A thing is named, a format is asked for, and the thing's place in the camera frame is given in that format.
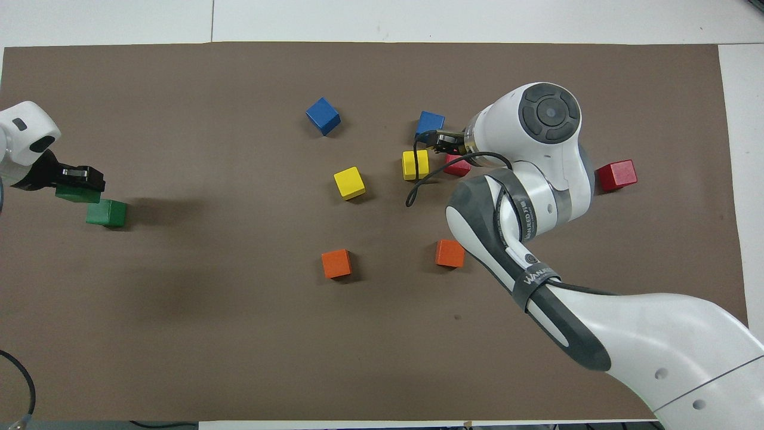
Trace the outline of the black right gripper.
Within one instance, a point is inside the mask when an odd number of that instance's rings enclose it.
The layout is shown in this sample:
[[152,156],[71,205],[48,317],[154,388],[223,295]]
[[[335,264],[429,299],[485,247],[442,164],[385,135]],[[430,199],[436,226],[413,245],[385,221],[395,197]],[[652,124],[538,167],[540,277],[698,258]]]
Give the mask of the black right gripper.
[[461,157],[470,152],[466,148],[466,134],[464,131],[445,131],[437,133],[434,143],[434,152],[439,154],[456,155]]

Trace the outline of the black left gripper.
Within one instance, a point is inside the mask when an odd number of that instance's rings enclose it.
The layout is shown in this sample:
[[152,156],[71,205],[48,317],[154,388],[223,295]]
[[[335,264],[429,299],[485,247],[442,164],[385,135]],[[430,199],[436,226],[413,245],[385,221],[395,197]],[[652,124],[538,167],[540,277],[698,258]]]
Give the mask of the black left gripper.
[[28,166],[21,179],[14,179],[11,183],[12,188],[23,191],[38,191],[43,188],[55,188],[57,185],[95,192],[106,190],[103,172],[87,165],[62,165],[50,149]]

